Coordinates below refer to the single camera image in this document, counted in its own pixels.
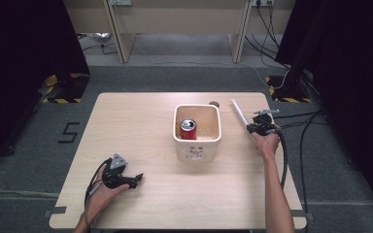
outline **small object in bin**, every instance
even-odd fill
[[[183,119],[180,124],[180,135],[183,140],[196,140],[196,122],[193,119]]]

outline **forearm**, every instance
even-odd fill
[[[87,233],[90,231],[90,226],[95,221],[96,215],[87,214],[83,212],[80,216],[77,226],[75,227],[75,233]]]
[[[287,198],[281,188],[277,164],[264,161],[265,222],[267,232],[294,232],[294,224]]]

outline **electrical socket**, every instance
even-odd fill
[[[259,7],[274,6],[274,0],[260,0],[261,5]],[[253,7],[256,7],[256,0],[253,1]]]

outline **human hand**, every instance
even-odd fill
[[[275,161],[275,152],[280,143],[278,134],[270,133],[267,136],[261,136],[254,132],[251,136],[255,139],[256,148],[262,152],[262,158],[264,160],[272,159]]]
[[[102,174],[104,173],[105,166],[103,166],[98,175],[96,176],[93,188],[97,188],[92,195],[88,196],[85,214],[87,223],[93,223],[95,218],[112,202],[112,200],[120,193],[129,188],[129,184],[123,184],[116,188],[108,188],[100,182]]]

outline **person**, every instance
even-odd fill
[[[116,188],[108,188],[102,182],[99,182],[102,178],[105,165],[99,170],[99,173],[94,183],[99,183],[96,191],[88,198],[86,203],[85,211],[81,214],[80,220],[75,227],[74,232],[76,233],[87,233],[90,231],[90,226],[95,221],[96,217],[105,209],[112,200],[120,193],[126,191],[129,188],[129,184],[123,184]]]
[[[256,148],[260,150],[265,176],[265,226],[266,232],[295,232],[287,198],[281,188],[275,152],[280,143],[277,133],[260,136],[252,133]]]
[[[275,153],[280,143],[278,134],[271,133],[260,136],[252,133],[255,145],[260,150],[265,174],[265,226],[266,232],[295,232],[292,215],[287,198],[281,188],[278,176],[278,168],[275,162]],[[103,167],[95,181],[99,181],[103,173]],[[86,210],[81,214],[80,220],[74,232],[86,233],[96,217],[104,210],[111,201],[120,193],[129,188],[128,184],[110,189],[100,183],[98,189],[90,196]]]

